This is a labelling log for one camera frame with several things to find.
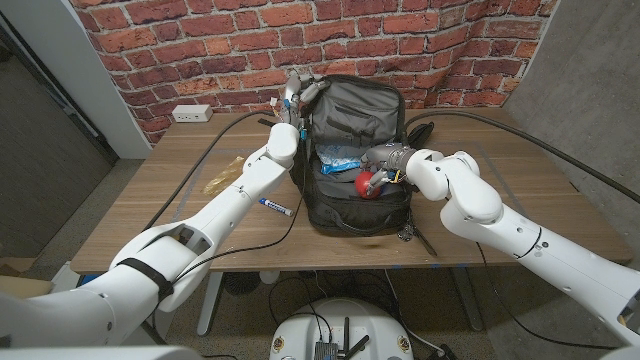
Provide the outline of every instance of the red ball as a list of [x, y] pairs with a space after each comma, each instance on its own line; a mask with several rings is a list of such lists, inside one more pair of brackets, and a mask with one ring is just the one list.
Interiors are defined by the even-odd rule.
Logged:
[[367, 195], [367, 187], [369, 187], [369, 180], [371, 180], [372, 176], [373, 173], [371, 171], [363, 171], [360, 173], [360, 175], [358, 175], [355, 181], [356, 191], [361, 197], [365, 199], [373, 199], [380, 195], [380, 187], [373, 190], [373, 193], [371, 195]]

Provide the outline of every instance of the table leg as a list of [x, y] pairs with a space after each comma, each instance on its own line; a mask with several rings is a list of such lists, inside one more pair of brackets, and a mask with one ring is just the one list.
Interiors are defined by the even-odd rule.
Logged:
[[221, 272], [212, 272], [209, 274], [209, 282], [207, 283], [207, 292], [202, 302], [202, 310], [200, 310], [200, 319], [198, 320], [197, 333], [199, 336], [206, 336], [211, 330], [213, 315], [215, 313], [216, 302], [222, 289]]
[[451, 268], [451, 274], [453, 275], [453, 281], [458, 288], [458, 294], [460, 300], [462, 300], [462, 306], [469, 318], [469, 324], [471, 329], [475, 331], [482, 331], [484, 329], [484, 322], [480, 316], [480, 309], [478, 308], [478, 301], [476, 300], [475, 293], [473, 292], [473, 286], [471, 285], [471, 279], [467, 268]]

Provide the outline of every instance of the power strip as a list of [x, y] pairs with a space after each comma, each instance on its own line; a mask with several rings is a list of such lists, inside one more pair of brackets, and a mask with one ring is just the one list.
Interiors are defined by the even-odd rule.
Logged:
[[171, 114], [176, 122], [207, 122], [213, 110], [209, 105], [178, 105]]

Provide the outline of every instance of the gray wall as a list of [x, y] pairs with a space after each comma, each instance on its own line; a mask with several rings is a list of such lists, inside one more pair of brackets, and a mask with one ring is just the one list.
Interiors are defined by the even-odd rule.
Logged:
[[[640, 192], [640, 3], [562, 0], [529, 73], [504, 108], [535, 136]], [[640, 205], [558, 166], [633, 247]]]
[[151, 146], [74, 18], [75, 13], [70, 12], [67, 0], [2, 0], [0, 11], [121, 158], [149, 155]]

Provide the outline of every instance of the backpack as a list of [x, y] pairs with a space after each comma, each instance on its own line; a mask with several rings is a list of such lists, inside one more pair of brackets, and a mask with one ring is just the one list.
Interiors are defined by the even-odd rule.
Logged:
[[[330, 85], [301, 112], [308, 134], [299, 143], [290, 172], [307, 205], [309, 222], [319, 230], [359, 236], [410, 224], [412, 189], [406, 183], [385, 184], [374, 199], [360, 197], [354, 185], [362, 171], [359, 156], [367, 149], [388, 142], [408, 144], [402, 94], [393, 86], [356, 76], [328, 75], [322, 80]], [[412, 135], [426, 140], [433, 125], [419, 128], [419, 134]], [[327, 173], [328, 165], [320, 157], [332, 148], [347, 149], [358, 166], [342, 170], [337, 165], [335, 169], [342, 171]]]

